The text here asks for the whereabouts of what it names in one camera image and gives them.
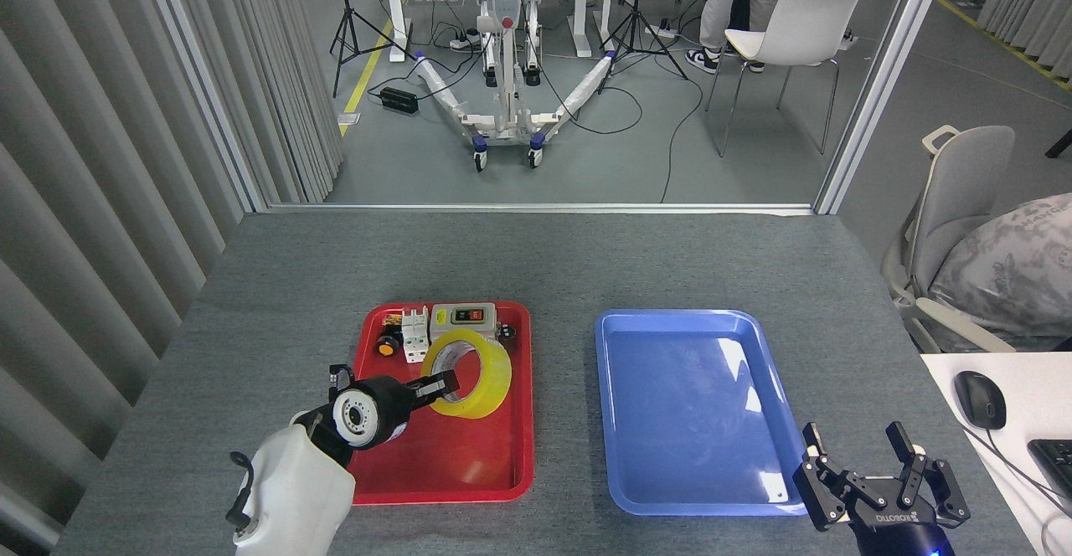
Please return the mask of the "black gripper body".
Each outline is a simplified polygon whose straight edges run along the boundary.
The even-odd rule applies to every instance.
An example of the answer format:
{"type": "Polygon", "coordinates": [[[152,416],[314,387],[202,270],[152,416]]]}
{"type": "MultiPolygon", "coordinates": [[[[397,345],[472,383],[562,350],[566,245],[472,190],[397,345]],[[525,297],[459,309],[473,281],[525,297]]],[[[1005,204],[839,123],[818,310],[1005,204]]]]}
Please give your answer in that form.
{"type": "Polygon", "coordinates": [[[413,410],[412,389],[394,377],[375,376],[360,381],[360,449],[390,441],[402,433],[413,410]]]}
{"type": "Polygon", "coordinates": [[[955,549],[939,526],[935,509],[925,502],[878,511],[855,502],[848,511],[858,551],[862,555],[954,555],[955,549]]]}

